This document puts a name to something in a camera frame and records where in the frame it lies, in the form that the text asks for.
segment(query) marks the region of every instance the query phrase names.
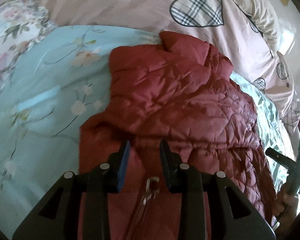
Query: floral pillow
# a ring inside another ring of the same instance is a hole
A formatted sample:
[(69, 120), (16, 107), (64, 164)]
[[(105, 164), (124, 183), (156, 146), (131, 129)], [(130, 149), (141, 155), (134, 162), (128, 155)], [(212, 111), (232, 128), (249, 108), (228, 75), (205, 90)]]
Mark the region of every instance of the floral pillow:
[(42, 6), (21, 0), (0, 6), (0, 92), (19, 56), (55, 28), (48, 19), (47, 9)]

